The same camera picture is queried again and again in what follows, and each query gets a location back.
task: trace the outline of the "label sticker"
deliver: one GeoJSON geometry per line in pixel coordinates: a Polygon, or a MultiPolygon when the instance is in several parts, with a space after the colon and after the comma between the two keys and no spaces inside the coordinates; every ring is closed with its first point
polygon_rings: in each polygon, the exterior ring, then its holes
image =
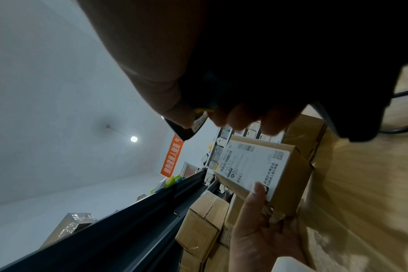
{"type": "Polygon", "coordinates": [[[203,115],[194,121],[194,124],[192,125],[192,131],[194,133],[197,132],[201,125],[207,120],[207,116],[207,112],[204,112],[203,115]]]}
{"type": "Polygon", "coordinates": [[[231,140],[223,150],[215,171],[249,191],[255,181],[261,182],[267,201],[270,201],[289,154],[285,150],[231,140]]]}

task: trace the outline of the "white ceiling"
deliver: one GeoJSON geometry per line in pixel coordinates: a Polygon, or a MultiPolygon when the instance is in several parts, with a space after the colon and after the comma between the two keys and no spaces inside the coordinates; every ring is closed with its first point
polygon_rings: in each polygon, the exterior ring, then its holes
{"type": "Polygon", "coordinates": [[[75,4],[0,1],[0,204],[150,172],[168,132],[75,4]]]}

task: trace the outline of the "orange sign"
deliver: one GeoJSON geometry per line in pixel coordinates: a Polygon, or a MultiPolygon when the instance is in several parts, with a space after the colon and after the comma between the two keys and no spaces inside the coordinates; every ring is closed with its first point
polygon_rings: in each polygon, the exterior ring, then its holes
{"type": "Polygon", "coordinates": [[[167,156],[165,157],[164,165],[162,166],[162,175],[166,177],[173,175],[178,156],[180,155],[180,151],[182,151],[183,143],[184,142],[176,134],[174,134],[167,156]]]}

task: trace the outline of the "barcode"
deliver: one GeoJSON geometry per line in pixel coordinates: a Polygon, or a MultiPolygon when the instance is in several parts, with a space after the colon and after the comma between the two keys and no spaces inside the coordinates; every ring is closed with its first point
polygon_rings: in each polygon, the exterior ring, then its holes
{"type": "Polygon", "coordinates": [[[240,143],[237,148],[238,149],[243,149],[243,150],[246,150],[246,151],[250,151],[250,152],[253,152],[255,150],[255,147],[249,146],[249,145],[244,144],[244,143],[240,143]]]}
{"type": "Polygon", "coordinates": [[[283,159],[283,151],[276,150],[273,155],[273,159],[282,160],[283,159]]]}
{"type": "Polygon", "coordinates": [[[226,158],[224,159],[222,168],[221,168],[221,173],[223,172],[223,170],[225,169],[226,164],[228,163],[228,160],[230,159],[232,155],[232,150],[230,150],[230,152],[228,152],[228,155],[226,156],[226,158]]]}

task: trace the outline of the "wooden table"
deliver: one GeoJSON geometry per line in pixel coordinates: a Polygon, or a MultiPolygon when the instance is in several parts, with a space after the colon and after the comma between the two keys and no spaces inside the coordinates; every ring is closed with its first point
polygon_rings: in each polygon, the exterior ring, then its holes
{"type": "MultiPolygon", "coordinates": [[[[406,89],[408,67],[396,92],[406,89]]],[[[408,124],[408,97],[392,101],[383,123],[408,124]]],[[[313,165],[299,216],[312,266],[408,271],[408,134],[349,143],[327,129],[313,165]]]]}

